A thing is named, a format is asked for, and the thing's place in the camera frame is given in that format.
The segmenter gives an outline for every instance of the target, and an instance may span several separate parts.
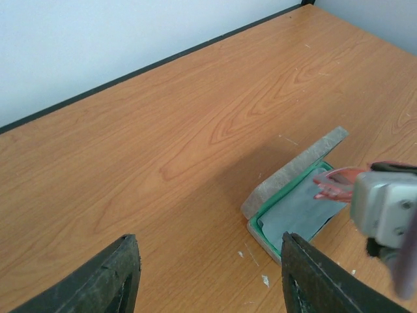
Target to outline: screw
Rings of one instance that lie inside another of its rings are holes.
[[[399,203],[404,210],[408,210],[412,207],[412,201],[410,200],[403,200]]]
[[[405,233],[405,229],[404,229],[404,227],[397,227],[397,228],[394,229],[394,233],[397,236],[402,236]]]

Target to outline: wooden table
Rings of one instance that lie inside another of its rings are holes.
[[[335,166],[416,162],[417,58],[306,6],[4,133],[0,311],[134,233],[138,312],[285,312],[240,206],[338,125]],[[315,246],[394,297],[347,209]]]

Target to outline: gray cloth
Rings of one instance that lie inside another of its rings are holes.
[[[313,170],[258,220],[263,234],[278,251],[281,252],[284,232],[297,233],[309,241],[329,218],[346,206],[346,203],[313,199],[320,192],[313,177],[324,171],[323,168]]]

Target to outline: white wall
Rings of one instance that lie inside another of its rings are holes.
[[[0,127],[300,2],[0,1]]]
[[[417,0],[316,0],[315,6],[417,55]]]

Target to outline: wood grain surface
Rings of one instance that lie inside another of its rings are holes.
[[[338,125],[334,166],[416,162],[417,57],[306,6],[4,133],[0,312],[124,233],[143,261],[137,312],[285,312],[240,206]],[[347,209],[314,245],[417,310]]]

